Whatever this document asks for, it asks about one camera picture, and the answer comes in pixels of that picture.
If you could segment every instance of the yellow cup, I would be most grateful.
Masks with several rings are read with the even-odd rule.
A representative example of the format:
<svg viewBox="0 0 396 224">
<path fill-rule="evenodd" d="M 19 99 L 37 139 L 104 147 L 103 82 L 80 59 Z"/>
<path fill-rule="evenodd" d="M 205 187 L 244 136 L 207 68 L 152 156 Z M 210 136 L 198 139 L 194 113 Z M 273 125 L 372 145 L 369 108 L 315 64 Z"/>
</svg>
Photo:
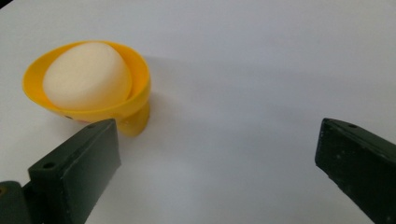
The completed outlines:
<svg viewBox="0 0 396 224">
<path fill-rule="evenodd" d="M 36 59 L 23 76 L 22 87 L 25 94 L 38 105 L 60 116 L 84 122 L 115 119 L 122 133 L 129 136 L 140 134 L 149 120 L 151 85 L 149 68 L 143 57 L 129 47 L 109 41 L 98 41 L 113 47 L 131 71 L 133 86 L 128 99 L 121 104 L 97 110 L 66 110 L 53 105 L 44 93 L 43 78 L 52 62 L 68 49 L 86 42 L 90 41 L 79 41 L 61 46 Z"/>
</svg>

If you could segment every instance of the white table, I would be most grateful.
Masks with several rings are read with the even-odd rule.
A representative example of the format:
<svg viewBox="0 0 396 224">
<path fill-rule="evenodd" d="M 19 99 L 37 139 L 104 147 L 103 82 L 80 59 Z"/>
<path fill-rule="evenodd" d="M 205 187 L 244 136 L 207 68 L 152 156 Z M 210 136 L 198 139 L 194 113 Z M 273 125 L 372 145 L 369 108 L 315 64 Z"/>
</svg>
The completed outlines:
<svg viewBox="0 0 396 224">
<path fill-rule="evenodd" d="M 63 44 L 148 61 L 152 110 L 88 224 L 372 223 L 316 167 L 323 118 L 396 142 L 396 2 L 23 1 L 0 10 L 0 180 L 83 126 L 21 89 Z"/>
</svg>

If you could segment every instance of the black object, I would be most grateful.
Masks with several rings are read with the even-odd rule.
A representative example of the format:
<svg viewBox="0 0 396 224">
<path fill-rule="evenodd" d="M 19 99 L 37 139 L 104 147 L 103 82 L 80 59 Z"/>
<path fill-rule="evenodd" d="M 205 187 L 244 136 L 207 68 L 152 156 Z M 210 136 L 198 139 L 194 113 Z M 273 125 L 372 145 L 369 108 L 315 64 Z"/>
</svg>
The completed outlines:
<svg viewBox="0 0 396 224">
<path fill-rule="evenodd" d="M 396 223 L 395 145 L 354 124 L 324 119 L 315 162 L 374 223 Z"/>
<path fill-rule="evenodd" d="M 29 168 L 23 188 L 0 183 L 1 224 L 82 224 L 120 167 L 115 120 L 91 124 Z"/>
</svg>

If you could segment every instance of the tabletop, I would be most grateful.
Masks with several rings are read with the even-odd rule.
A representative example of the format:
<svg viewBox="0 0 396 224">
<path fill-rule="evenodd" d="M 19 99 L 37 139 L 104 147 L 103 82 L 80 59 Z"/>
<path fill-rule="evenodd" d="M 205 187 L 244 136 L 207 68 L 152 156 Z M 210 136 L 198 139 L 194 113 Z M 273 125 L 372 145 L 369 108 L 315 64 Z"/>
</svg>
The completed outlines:
<svg viewBox="0 0 396 224">
<path fill-rule="evenodd" d="M 14 0 L 0 10 L 0 180 L 83 128 L 30 101 L 29 64 L 79 40 L 146 59 L 151 112 L 88 224 L 372 223 L 315 165 L 323 118 L 396 142 L 394 0 Z"/>
</svg>

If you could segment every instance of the white surface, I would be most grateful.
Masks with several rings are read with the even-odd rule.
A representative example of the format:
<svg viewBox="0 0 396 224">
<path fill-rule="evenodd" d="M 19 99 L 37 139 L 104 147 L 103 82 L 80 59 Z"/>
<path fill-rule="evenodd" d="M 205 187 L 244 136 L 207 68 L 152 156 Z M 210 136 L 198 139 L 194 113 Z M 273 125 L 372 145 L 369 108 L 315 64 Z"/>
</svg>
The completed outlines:
<svg viewBox="0 0 396 224">
<path fill-rule="evenodd" d="M 124 102 L 131 73 L 111 46 L 88 42 L 59 56 L 43 78 L 43 91 L 56 106 L 71 110 L 104 109 Z"/>
<path fill-rule="evenodd" d="M 148 61 L 151 118 L 87 223 L 371 223 L 314 163 L 321 120 L 396 142 L 390 0 L 22 1 L 0 10 L 0 177 L 82 126 L 30 102 L 26 67 L 84 39 Z"/>
</svg>

